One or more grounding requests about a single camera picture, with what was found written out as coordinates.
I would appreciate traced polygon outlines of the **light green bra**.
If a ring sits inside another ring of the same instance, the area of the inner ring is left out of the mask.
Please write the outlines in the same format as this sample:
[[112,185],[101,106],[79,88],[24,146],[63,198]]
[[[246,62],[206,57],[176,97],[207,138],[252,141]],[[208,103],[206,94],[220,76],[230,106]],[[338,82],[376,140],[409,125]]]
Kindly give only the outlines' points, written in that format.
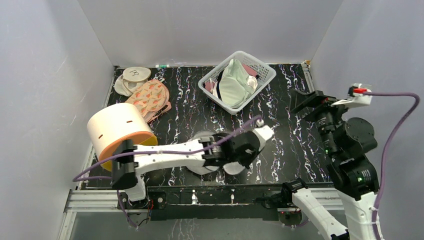
[[238,59],[231,59],[218,80],[217,96],[229,108],[239,108],[258,87],[256,76],[245,66]]

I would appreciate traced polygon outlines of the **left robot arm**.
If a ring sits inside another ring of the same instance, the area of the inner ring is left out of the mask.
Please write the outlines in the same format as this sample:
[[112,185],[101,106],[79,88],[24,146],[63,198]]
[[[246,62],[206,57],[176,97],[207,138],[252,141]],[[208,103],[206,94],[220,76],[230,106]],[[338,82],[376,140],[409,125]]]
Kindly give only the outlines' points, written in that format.
[[167,168],[186,167],[198,175],[222,168],[229,175],[247,169],[264,149],[273,132],[260,128],[232,136],[216,133],[171,145],[136,145],[124,140],[113,153],[111,187],[125,191],[137,208],[149,203],[143,175]]

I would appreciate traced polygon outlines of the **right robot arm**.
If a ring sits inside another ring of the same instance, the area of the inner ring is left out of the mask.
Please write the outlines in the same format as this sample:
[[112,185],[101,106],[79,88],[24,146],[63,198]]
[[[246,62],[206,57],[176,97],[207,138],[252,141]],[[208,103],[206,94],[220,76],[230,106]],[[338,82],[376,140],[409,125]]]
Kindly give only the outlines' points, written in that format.
[[290,91],[289,111],[292,114],[312,108],[304,119],[316,124],[330,158],[326,167],[343,205],[346,225],[328,212],[300,178],[284,182],[280,192],[264,194],[256,201],[265,208],[297,208],[327,240],[382,239],[375,206],[380,185],[377,171],[366,156],[378,145],[374,127],[363,118],[342,118],[349,109],[368,106],[371,101],[371,91],[357,86],[349,89],[346,99],[325,95],[320,90]]

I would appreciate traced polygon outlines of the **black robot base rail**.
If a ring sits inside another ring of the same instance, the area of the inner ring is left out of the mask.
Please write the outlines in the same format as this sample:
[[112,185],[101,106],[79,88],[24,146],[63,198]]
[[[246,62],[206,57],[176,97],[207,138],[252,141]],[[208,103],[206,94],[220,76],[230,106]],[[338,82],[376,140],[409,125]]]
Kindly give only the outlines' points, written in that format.
[[290,228],[305,224],[299,208],[282,197],[280,184],[149,186],[146,198],[130,200],[121,191],[117,208],[139,227],[147,221],[177,219],[260,219]]

